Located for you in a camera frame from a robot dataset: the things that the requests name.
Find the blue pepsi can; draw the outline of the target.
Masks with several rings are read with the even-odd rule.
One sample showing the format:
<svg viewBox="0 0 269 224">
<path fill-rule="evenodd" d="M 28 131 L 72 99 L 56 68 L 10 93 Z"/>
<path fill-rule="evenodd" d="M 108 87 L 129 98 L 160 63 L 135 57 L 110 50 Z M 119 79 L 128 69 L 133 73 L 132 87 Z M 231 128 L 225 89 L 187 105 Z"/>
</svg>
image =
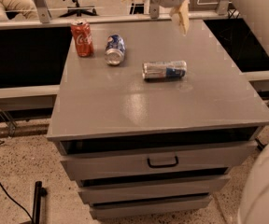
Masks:
<svg viewBox="0 0 269 224">
<path fill-rule="evenodd" d="M 119 65 L 125 56 L 125 44 L 120 35 L 110 35 L 107 39 L 105 60 L 109 65 Z"/>
</svg>

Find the silver blue red bull can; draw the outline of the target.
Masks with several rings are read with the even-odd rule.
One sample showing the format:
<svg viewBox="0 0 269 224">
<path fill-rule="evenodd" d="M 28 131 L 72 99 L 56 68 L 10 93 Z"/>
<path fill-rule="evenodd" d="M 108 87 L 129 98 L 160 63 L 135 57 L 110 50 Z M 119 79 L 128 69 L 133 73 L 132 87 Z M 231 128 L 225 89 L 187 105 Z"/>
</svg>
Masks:
<svg viewBox="0 0 269 224">
<path fill-rule="evenodd" d="M 182 78 L 187 72 L 185 61 L 148 62 L 142 64 L 144 79 Z"/>
</svg>

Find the red coca-cola can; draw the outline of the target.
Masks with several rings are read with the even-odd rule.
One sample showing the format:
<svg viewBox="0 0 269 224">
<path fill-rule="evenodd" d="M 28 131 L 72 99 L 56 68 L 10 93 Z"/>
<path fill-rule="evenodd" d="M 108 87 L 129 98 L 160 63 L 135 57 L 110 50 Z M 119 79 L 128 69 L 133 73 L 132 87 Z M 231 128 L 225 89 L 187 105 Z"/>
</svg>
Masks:
<svg viewBox="0 0 269 224">
<path fill-rule="evenodd" d="M 73 21 L 71 33 L 78 56 L 89 57 L 94 54 L 91 26 L 87 21 Z"/>
</svg>

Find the grey drawer cabinet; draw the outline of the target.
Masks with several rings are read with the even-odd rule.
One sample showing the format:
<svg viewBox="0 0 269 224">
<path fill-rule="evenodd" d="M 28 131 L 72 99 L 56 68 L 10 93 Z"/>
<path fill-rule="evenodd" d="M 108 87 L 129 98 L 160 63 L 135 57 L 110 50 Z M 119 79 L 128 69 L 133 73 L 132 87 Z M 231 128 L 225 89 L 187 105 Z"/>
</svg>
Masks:
<svg viewBox="0 0 269 224">
<path fill-rule="evenodd" d="M 105 60 L 107 39 L 120 35 L 125 56 Z M 155 147 L 255 141 L 269 125 L 269 108 L 202 21 L 180 35 L 169 21 L 114 22 L 92 27 L 95 53 L 70 50 L 53 108 L 48 138 L 62 157 Z M 142 64 L 185 61 L 182 78 L 144 79 Z M 78 189 L 227 175 L 214 168 L 154 175 L 73 180 Z M 169 198 L 92 206 L 161 201 Z"/>
</svg>

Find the black stand leg right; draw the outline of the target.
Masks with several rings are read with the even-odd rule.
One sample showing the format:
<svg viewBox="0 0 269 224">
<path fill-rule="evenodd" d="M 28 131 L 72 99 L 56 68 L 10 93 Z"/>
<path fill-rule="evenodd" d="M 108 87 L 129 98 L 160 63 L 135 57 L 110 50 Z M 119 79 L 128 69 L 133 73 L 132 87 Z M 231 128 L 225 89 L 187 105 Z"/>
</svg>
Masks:
<svg viewBox="0 0 269 224">
<path fill-rule="evenodd" d="M 258 150 L 263 151 L 266 147 L 266 144 L 264 144 L 259 138 L 256 138 L 255 141 L 257 142 Z"/>
</svg>

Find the middle grey drawer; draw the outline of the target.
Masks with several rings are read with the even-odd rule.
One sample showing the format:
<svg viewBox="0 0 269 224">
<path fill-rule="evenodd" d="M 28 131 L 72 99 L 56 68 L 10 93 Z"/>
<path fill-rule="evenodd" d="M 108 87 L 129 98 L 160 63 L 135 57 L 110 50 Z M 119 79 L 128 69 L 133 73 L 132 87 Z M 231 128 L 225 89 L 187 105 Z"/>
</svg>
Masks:
<svg viewBox="0 0 269 224">
<path fill-rule="evenodd" d="M 223 188 L 229 180 L 228 175 L 153 180 L 82 188 L 78 190 L 78 195 L 84 203 L 88 204 L 131 202 L 210 193 Z"/>
</svg>

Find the grey drawer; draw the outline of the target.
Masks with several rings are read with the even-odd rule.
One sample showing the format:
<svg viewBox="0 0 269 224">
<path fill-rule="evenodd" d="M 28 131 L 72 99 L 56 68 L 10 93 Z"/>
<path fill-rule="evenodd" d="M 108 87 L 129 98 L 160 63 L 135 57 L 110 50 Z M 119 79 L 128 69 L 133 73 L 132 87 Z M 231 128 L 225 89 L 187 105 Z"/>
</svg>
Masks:
<svg viewBox="0 0 269 224">
<path fill-rule="evenodd" d="M 90 214 L 93 219 L 161 214 L 205 208 L 208 206 L 210 201 L 211 199 L 209 195 L 201 195 L 183 198 L 169 198 L 161 201 L 109 204 L 92 206 L 90 208 Z"/>
<path fill-rule="evenodd" d="M 78 195 L 84 203 L 88 204 L 131 202 L 210 193 L 223 188 L 229 180 L 228 175 L 153 180 L 82 188 L 78 190 Z"/>
<path fill-rule="evenodd" d="M 62 157 L 61 164 L 71 180 L 154 175 L 233 167 L 241 164 L 256 146 L 255 141 L 244 141 L 76 154 Z M 176 167 L 148 167 L 147 158 L 159 160 L 174 156 L 179 160 Z"/>
</svg>

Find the top grey drawer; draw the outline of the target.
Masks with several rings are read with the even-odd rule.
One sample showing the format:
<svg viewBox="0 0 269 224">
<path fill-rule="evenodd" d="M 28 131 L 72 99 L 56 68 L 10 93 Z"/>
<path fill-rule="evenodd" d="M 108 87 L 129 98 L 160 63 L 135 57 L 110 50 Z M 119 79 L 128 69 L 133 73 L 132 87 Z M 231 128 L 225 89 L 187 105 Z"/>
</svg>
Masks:
<svg viewBox="0 0 269 224">
<path fill-rule="evenodd" d="M 244 141 L 76 154 L 62 157 L 61 164 L 71 180 L 154 175 L 233 167 L 241 164 L 256 146 L 255 141 Z M 147 158 L 159 160 L 174 156 L 179 160 L 176 167 L 148 167 Z"/>
</svg>

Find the bottom grey drawer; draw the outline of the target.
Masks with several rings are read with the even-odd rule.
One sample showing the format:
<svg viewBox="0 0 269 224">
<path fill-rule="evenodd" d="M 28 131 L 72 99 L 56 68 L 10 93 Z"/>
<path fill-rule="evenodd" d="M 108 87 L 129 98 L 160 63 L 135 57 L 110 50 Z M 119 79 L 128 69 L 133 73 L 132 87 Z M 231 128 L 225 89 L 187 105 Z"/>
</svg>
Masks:
<svg viewBox="0 0 269 224">
<path fill-rule="evenodd" d="M 209 195 L 201 195 L 183 198 L 169 198 L 161 201 L 109 204 L 92 206 L 90 208 L 90 214 L 93 219 L 161 214 L 205 208 L 208 206 L 210 201 L 211 199 Z"/>
</svg>

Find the black stand foot left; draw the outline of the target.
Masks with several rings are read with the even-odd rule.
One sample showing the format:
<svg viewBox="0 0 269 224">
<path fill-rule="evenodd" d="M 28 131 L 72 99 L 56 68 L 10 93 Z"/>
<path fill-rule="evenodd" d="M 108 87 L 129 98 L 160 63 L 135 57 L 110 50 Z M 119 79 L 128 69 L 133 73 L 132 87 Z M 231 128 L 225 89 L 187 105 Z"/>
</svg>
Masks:
<svg viewBox="0 0 269 224">
<path fill-rule="evenodd" d="M 41 199 L 48 195 L 47 190 L 42 186 L 41 181 L 35 182 L 32 224 L 39 224 L 41 213 Z"/>
</svg>

